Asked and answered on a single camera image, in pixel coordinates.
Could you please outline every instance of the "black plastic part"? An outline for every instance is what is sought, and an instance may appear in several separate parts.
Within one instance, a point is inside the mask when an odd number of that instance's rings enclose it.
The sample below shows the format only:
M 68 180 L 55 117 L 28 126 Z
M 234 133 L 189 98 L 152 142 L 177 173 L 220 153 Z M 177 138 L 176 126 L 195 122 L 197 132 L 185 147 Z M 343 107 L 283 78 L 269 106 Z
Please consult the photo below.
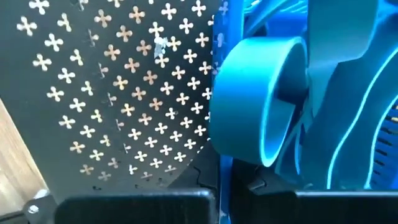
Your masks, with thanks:
M 214 196 L 204 189 L 79 197 L 57 208 L 55 224 L 213 224 L 214 206 Z
M 231 191 L 232 224 L 398 223 L 398 192 L 303 191 L 240 161 Z
M 248 20 L 249 16 L 244 17 L 244 22 Z M 267 35 L 267 26 L 261 26 L 254 34 L 253 37 L 265 37 Z
M 28 221 L 22 212 L 15 212 L 1 216 L 0 224 L 28 224 Z
M 173 181 L 169 188 L 205 187 L 217 196 L 219 189 L 220 155 L 207 142 L 199 155 L 190 163 L 182 174 Z
M 39 208 L 37 213 L 29 212 L 29 207 L 33 205 Z M 51 195 L 48 195 L 28 201 L 24 205 L 23 212 L 26 219 L 28 219 L 29 224 L 52 224 L 56 208 L 57 204 L 55 203 L 54 198 Z

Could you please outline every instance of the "wooden surface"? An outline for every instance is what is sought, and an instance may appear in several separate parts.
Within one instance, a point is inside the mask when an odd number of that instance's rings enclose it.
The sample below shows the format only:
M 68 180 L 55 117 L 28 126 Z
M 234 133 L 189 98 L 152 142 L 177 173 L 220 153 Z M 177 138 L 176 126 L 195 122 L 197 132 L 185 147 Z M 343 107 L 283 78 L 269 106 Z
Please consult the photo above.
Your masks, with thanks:
M 37 191 L 46 188 L 0 99 L 0 215 L 21 210 Z

